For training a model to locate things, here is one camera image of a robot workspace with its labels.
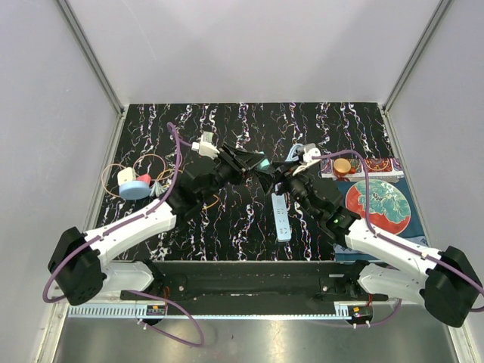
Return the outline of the green cube charger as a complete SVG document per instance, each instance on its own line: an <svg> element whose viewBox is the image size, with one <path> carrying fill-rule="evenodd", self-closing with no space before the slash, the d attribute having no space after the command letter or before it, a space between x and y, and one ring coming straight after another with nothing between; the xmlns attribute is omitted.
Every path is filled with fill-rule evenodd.
<svg viewBox="0 0 484 363"><path fill-rule="evenodd" d="M268 159L264 159L259 165L258 170L267 172L271 168L271 162Z"/></svg>

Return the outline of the round blue power strip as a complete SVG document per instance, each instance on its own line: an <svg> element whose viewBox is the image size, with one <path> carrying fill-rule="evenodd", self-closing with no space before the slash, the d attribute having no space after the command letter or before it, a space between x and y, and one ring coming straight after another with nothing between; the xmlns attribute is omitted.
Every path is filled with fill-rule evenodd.
<svg viewBox="0 0 484 363"><path fill-rule="evenodd" d="M119 196L124 200L142 200L150 196L150 186L145 181L128 181L119 186Z"/></svg>

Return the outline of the pink plug adapter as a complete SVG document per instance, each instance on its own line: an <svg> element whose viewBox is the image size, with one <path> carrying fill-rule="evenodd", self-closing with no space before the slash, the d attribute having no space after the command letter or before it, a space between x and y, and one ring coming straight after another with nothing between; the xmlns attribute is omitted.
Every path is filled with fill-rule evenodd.
<svg viewBox="0 0 484 363"><path fill-rule="evenodd" d="M149 174L143 174L143 175L140 175L136 178L136 180L138 182L144 182L145 184L147 185L150 185L151 184L151 177Z"/></svg>

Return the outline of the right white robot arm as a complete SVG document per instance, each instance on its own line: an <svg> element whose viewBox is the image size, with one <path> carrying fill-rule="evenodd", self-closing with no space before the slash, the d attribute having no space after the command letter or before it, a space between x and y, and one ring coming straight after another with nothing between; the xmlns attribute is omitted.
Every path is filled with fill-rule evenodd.
<svg viewBox="0 0 484 363"><path fill-rule="evenodd" d="M381 294L422 305L435 319L461 327L475 312L483 292L480 279L464 252L449 246L441 251L412 243L372 225L343 205L343 195L331 179L313 179L295 163L257 168L265 193L288 193L303 212L318 223L325 240L388 264L357 261L343 281L350 299Z"/></svg>

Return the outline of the white cube charger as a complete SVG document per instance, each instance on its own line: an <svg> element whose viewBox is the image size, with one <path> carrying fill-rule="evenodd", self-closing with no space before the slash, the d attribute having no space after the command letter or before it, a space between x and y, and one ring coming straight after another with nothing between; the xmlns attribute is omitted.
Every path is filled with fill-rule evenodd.
<svg viewBox="0 0 484 363"><path fill-rule="evenodd" d="M128 182L133 182L137 178L135 170L132 167L126 167L125 169L122 169L118 171L116 175L117 179L117 184L119 186L128 183Z"/></svg>

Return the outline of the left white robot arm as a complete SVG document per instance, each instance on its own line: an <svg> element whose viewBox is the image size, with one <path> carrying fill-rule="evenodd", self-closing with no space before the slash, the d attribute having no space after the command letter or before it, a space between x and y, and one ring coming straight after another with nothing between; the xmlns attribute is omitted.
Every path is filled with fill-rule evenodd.
<svg viewBox="0 0 484 363"><path fill-rule="evenodd" d="M205 199L227 184L242 185L255 174L265 155L237 149L229 144L203 150L200 160L173 176L168 191L137 212L116 222L87 232L72 227L64 231L48 263L49 284L56 283L61 296L45 302L66 299L80 306L99 293L137 290L146 299L163 292L163 281L146 262L117 261L117 256L156 234L171 231L201 211Z"/></svg>

